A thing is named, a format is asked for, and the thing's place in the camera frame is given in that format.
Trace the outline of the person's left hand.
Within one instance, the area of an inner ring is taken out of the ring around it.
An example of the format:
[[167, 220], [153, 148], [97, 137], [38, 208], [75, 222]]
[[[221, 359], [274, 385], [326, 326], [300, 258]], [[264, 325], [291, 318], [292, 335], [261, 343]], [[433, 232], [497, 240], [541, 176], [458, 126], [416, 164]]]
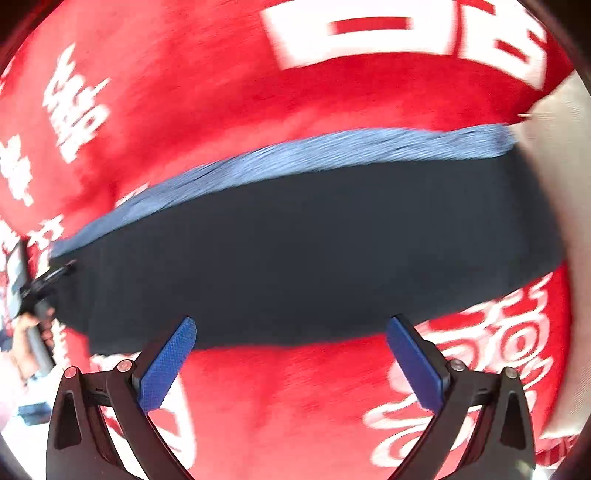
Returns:
[[24, 313], [13, 322], [12, 348], [9, 353], [12, 364], [18, 370], [21, 380], [26, 383], [38, 370], [39, 364], [31, 346], [29, 332], [35, 329], [50, 351], [55, 342], [52, 333], [52, 319], [39, 320], [37, 317]]

